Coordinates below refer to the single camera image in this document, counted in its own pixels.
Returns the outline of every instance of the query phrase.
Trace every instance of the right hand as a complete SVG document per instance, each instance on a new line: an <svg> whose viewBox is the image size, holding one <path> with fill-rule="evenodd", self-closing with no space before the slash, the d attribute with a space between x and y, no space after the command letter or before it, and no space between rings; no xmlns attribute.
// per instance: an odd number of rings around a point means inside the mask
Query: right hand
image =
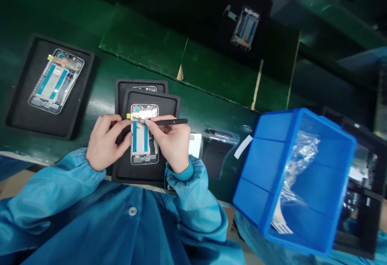
<svg viewBox="0 0 387 265"><path fill-rule="evenodd" d="M189 166L188 146L191 129L187 124L158 126L154 121L176 119L172 115L158 116L146 120L145 124L156 138L162 154L175 173L183 172Z"/></svg>

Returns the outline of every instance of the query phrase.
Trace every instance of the blue smock sleeve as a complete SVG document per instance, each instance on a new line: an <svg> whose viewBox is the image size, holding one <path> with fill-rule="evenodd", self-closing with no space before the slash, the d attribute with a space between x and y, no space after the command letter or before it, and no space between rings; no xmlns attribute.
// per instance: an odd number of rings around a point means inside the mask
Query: blue smock sleeve
<svg viewBox="0 0 387 265"><path fill-rule="evenodd" d="M85 153L86 148L69 153L36 173L17 196L0 201L0 256L37 248L51 216L95 191L106 171L93 170Z"/></svg>
<svg viewBox="0 0 387 265"><path fill-rule="evenodd" d="M178 195L178 229L192 264L244 264L240 246L227 241L227 215L208 190L203 162L190 155L188 168L181 174L168 170L167 180Z"/></svg>

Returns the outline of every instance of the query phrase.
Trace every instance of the stylus pen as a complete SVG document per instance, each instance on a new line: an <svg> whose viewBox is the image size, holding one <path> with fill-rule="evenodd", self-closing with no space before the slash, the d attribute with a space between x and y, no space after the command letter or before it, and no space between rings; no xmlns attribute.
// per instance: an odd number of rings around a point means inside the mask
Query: stylus pen
<svg viewBox="0 0 387 265"><path fill-rule="evenodd" d="M187 124L188 120L187 119L172 119L172 120L160 120L160 121L155 121L155 123L160 126L160 125L175 125L175 124Z"/></svg>

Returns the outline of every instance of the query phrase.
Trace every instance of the blue anti-static coat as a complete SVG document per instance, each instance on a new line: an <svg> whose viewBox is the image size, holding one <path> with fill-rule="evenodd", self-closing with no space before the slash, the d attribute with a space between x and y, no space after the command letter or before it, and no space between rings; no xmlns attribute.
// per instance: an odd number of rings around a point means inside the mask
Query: blue anti-static coat
<svg viewBox="0 0 387 265"><path fill-rule="evenodd" d="M0 264L244 264L201 160L167 173L178 197L104 180L79 149L0 201Z"/></svg>

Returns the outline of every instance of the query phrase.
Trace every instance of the worker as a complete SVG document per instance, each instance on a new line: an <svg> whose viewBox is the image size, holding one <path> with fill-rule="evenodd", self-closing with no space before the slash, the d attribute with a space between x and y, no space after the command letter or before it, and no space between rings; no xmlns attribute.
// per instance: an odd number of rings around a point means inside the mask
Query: worker
<svg viewBox="0 0 387 265"><path fill-rule="evenodd" d="M132 121L100 116L89 145L36 173L0 201L0 264L244 264L226 239L227 216L208 190L203 162L188 156L186 124L146 125L167 159L177 197L104 180L131 145Z"/></svg>

